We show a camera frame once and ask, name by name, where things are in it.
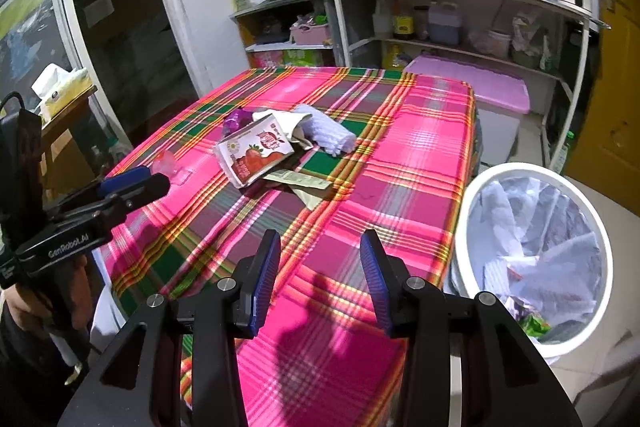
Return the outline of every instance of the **glass bottle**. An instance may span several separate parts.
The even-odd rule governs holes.
[[[409,41],[414,33],[414,10],[409,0],[394,0],[394,37]]]
[[[566,139],[564,140],[564,144],[562,144],[562,149],[558,155],[558,161],[553,165],[553,172],[556,174],[564,173],[564,166],[566,165],[566,162],[569,159],[569,153],[574,146],[574,137],[575,135],[572,131],[569,131],[566,134]]]

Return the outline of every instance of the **power cord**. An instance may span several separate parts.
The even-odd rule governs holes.
[[[22,95],[17,92],[17,91],[12,91],[10,92],[6,97],[4,97],[2,99],[2,102],[0,102],[0,111],[2,111],[2,108],[6,105],[7,102],[9,102],[9,100],[11,100],[12,98],[17,98],[18,102],[20,103],[20,107],[24,109],[24,100],[22,99]]]

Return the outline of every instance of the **table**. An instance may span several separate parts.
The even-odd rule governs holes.
[[[233,188],[211,152],[233,108],[308,103],[358,136],[332,158],[316,147],[298,169],[334,183],[313,211],[258,181]],[[146,296],[190,295],[228,277],[266,229],[282,258],[265,326],[237,343],[250,425],[375,425],[398,389],[404,342],[377,327],[360,265],[361,233],[377,230],[412,275],[440,284],[470,172],[474,97],[454,80],[356,68],[248,70],[183,111],[116,167],[172,151],[191,174],[127,217],[100,250],[128,314]],[[191,400],[191,337],[180,390]]]
[[[73,124],[80,120],[84,115],[89,113],[89,97],[94,94],[98,88],[91,86],[78,94],[71,102],[57,113],[42,128],[42,137],[40,139],[40,147],[44,153],[45,165],[47,167],[46,174],[43,176],[43,186],[45,187],[47,197],[50,200],[55,199],[58,195],[55,183],[51,182],[53,172],[53,155],[51,146],[67,131]]]

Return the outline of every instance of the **wooden door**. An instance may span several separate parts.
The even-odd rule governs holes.
[[[640,216],[640,0],[600,0],[602,62],[566,174]]]

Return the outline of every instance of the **cardboard box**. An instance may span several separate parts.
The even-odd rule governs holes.
[[[213,147],[235,188],[248,187],[293,154],[293,147],[273,115],[255,121]]]

